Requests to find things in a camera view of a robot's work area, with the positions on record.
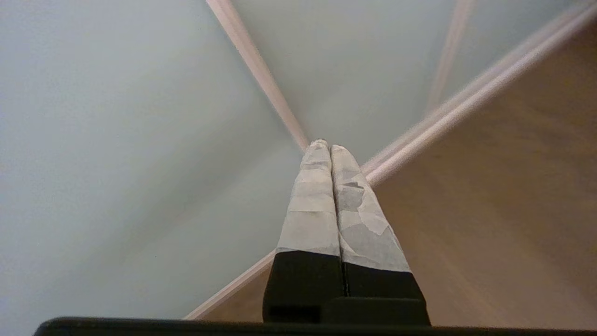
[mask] baseboard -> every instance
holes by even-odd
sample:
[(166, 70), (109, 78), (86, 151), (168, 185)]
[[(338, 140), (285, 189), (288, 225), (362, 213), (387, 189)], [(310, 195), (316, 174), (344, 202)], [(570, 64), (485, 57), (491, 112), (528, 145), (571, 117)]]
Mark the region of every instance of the baseboard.
[[(595, 17), (597, 17), (596, 1), (575, 4), (560, 14), (477, 77), (464, 90), (435, 109), (422, 122), (365, 163), (361, 168), (367, 181), (371, 185), (376, 185), (388, 178), (415, 154), (455, 126), (477, 106), (493, 97), (531, 65), (544, 59), (550, 51), (563, 44)], [(275, 251), (271, 251), (184, 319), (201, 319), (214, 310), (264, 272), (273, 262), (274, 254)]]

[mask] wooden surface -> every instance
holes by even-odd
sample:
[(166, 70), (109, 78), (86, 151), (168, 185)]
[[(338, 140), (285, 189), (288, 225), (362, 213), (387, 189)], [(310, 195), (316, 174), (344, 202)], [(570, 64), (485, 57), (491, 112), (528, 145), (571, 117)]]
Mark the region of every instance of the wooden surface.
[[(597, 26), (376, 193), (434, 325), (597, 329)], [(205, 319), (260, 320), (266, 280)]]

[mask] pale blue wall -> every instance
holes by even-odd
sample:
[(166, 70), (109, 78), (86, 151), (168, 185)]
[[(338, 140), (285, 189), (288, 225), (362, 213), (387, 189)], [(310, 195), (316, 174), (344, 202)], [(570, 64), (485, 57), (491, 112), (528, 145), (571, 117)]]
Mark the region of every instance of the pale blue wall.
[(549, 23), (573, 0), (476, 0), (442, 99), (449, 99), (493, 63)]
[(1, 335), (180, 318), (275, 247), (301, 155), (204, 1), (0, 6)]
[(362, 164), (423, 118), (454, 1), (235, 6), (307, 135)]

